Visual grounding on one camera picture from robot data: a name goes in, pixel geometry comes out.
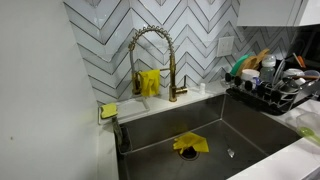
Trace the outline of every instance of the faucet base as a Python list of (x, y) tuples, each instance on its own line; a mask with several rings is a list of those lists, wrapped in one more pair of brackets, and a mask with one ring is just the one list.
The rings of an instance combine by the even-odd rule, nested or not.
[(170, 102), (176, 102), (176, 101), (177, 101), (177, 97), (175, 97), (175, 98), (171, 98), (171, 97), (170, 97), (170, 98), (169, 98), (169, 101), (170, 101)]

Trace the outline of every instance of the wall outlet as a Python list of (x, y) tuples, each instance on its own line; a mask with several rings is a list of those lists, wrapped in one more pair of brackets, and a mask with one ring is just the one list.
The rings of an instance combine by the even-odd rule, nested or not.
[(217, 57), (232, 54), (234, 36), (219, 38)]

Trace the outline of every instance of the herringbone tile backsplash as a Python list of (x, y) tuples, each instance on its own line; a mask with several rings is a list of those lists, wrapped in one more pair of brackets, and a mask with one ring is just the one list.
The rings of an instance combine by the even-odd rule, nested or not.
[[(246, 53), (268, 47), (282, 59), (295, 29), (290, 27), (237, 27), (239, 0), (65, 0), (65, 7), (88, 76), (99, 103), (131, 98), (128, 44), (147, 25), (163, 27), (174, 42), (176, 82), (187, 85), (220, 79)], [(220, 37), (234, 36), (233, 54), (216, 57)], [(165, 40), (147, 33), (134, 50), (138, 70), (166, 68)], [(170, 84), (161, 72), (161, 92)]]

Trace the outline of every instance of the sink basin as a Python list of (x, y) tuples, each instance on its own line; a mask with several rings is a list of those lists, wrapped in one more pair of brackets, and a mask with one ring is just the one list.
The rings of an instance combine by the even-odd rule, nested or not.
[[(121, 124), (121, 180), (227, 179), (300, 137), (291, 129), (228, 95)], [(191, 131), (205, 137), (209, 152), (181, 157), (174, 138)]]

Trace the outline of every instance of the pull-down faucet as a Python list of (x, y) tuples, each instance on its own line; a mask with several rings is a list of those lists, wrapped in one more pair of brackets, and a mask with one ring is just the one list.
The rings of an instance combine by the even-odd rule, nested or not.
[(177, 88), (176, 87), (176, 63), (175, 63), (175, 57), (174, 57), (174, 51), (172, 46), (172, 38), (169, 36), (169, 33), (160, 27), (155, 26), (148, 26), (144, 27), (143, 29), (138, 30), (138, 32), (135, 33), (135, 36), (133, 37), (132, 41), (129, 44), (129, 51), (130, 51), (130, 62), (131, 62), (131, 68), (132, 68), (132, 83), (133, 83), (133, 89), (132, 93), (134, 94), (140, 94), (141, 88), (140, 88), (140, 82), (138, 79), (138, 72), (135, 71), (134, 68), (134, 62), (133, 62), (133, 50), (135, 48), (135, 44), (137, 43), (137, 40), (141, 35), (143, 35), (146, 32), (154, 31), (156, 32), (161, 38), (166, 38), (168, 44), (169, 44), (169, 51), (170, 51), (170, 65), (169, 68), (166, 69), (160, 69), (160, 70), (170, 70), (170, 86), (169, 86), (169, 101), (176, 102), (177, 101), (177, 94), (186, 93), (186, 76), (184, 77), (184, 86)]

